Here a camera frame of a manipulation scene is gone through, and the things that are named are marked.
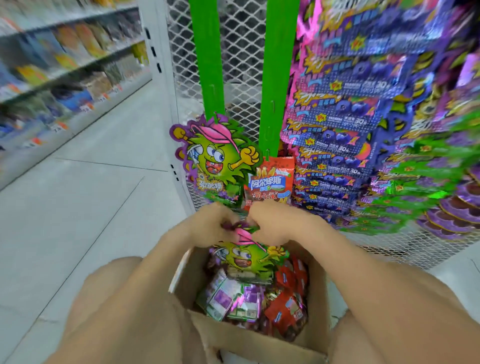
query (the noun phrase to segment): shelf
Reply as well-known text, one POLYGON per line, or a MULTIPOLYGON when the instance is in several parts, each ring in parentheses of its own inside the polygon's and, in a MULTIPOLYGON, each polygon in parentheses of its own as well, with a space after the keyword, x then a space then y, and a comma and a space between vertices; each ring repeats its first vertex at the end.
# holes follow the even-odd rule
POLYGON ((36 138, 24 143, 23 148, 16 150, 11 155, 0 157, 0 190, 98 120, 151 79, 152 75, 146 68, 135 78, 120 84, 122 90, 112 91, 108 100, 96 102, 93 109, 86 109, 85 112, 74 115, 64 124, 55 124, 51 129, 43 129, 37 134, 36 138))
POLYGON ((41 85, 32 86, 32 85, 29 85, 27 83, 23 83, 22 85, 18 85, 15 88, 15 89, 18 90, 18 92, 13 91, 13 89, 11 87, 9 87, 8 85, 6 85, 4 87, 0 87, 0 103, 13 100, 14 98, 19 97, 20 95, 28 94, 32 91, 35 91, 39 88, 42 88, 52 81, 58 80, 59 78, 65 76, 69 73, 75 72, 75 71, 77 71, 77 70, 79 70, 83 67, 86 67, 86 66, 92 64, 92 63, 95 63, 99 60, 107 58, 107 57, 111 56, 112 54, 115 54, 115 53, 120 52, 124 49, 127 49, 127 48, 129 48, 129 47, 131 47, 131 46, 133 46, 137 43, 143 42, 143 40, 144 40, 144 37, 140 36, 133 41, 117 44, 114 49, 111 49, 110 52, 105 54, 103 57, 100 57, 100 58, 91 57, 89 59, 82 60, 82 62, 79 63, 78 68, 76 68, 74 70, 66 70, 64 68, 57 68, 57 69, 54 69, 54 70, 50 70, 50 72, 47 73, 48 80, 46 82, 42 83, 41 85))
POLYGON ((114 14, 116 12, 137 8, 138 4, 136 3, 119 4, 116 8, 105 8, 101 6, 92 6, 86 8, 85 10, 81 10, 79 8, 78 11, 70 12, 68 14, 59 13, 56 16, 55 14, 52 16, 50 13, 49 15, 52 16, 53 19, 49 19, 45 23, 42 23, 41 14, 39 14, 40 16, 37 18, 25 19, 28 21, 28 25, 24 27, 18 24, 12 24, 11 22, 8 22, 0 17, 0 37, 13 36, 15 34, 27 33, 38 29, 49 28, 51 26, 95 18, 102 15, 114 14))

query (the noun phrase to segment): tile floor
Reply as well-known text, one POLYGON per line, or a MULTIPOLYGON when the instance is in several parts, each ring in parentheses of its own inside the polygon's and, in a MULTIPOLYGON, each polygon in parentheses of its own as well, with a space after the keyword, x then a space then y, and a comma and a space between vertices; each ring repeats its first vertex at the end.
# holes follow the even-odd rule
MULTIPOLYGON (((164 193, 175 189, 157 97, 150 82, 0 192, 8 211, 0 219, 0 364, 43 362, 87 275, 117 257, 145 256, 186 217, 178 196, 164 193)), ((479 267, 477 244, 433 270, 476 320, 479 267)), ((335 322, 346 305, 329 289, 335 322)))

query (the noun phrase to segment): open cardboard box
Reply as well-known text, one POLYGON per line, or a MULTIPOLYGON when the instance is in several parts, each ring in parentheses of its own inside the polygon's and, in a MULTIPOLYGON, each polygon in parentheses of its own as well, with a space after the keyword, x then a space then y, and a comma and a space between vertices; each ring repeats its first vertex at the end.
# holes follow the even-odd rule
POLYGON ((330 332, 326 273, 299 244, 289 242, 285 248, 307 263, 310 274, 308 324, 293 343, 205 316, 194 302, 197 293, 208 283, 204 266, 209 252, 200 248, 190 252, 174 294, 188 310, 204 342, 262 364, 325 363, 330 332))

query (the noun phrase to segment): metal mesh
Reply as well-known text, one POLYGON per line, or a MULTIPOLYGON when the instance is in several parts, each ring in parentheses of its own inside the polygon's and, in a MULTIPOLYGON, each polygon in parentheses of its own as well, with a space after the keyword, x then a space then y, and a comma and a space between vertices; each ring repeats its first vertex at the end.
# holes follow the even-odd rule
MULTIPOLYGON (((200 112, 198 102, 202 102, 202 91, 196 66, 190 9, 188 0, 167 2, 168 37, 179 115, 192 115, 200 112)), ((218 0, 218 14, 226 109, 230 117, 243 125, 245 133, 252 140, 258 141, 266 0, 218 0)), ((195 192, 191 183, 188 183, 188 190, 195 210, 207 203, 195 192)), ((420 229, 413 221, 396 234, 345 235, 371 253, 386 255, 392 260, 423 269, 430 269, 480 241, 478 233, 466 235, 462 241, 441 240, 420 229)))

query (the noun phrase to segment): row of hanging candy packages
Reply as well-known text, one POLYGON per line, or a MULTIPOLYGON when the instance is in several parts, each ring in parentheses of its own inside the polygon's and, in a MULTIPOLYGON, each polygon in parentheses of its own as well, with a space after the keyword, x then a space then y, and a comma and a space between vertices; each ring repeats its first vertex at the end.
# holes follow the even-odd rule
POLYGON ((300 1, 280 134, 292 204, 343 231, 414 219, 461 239, 480 227, 478 6, 345 3, 300 1))

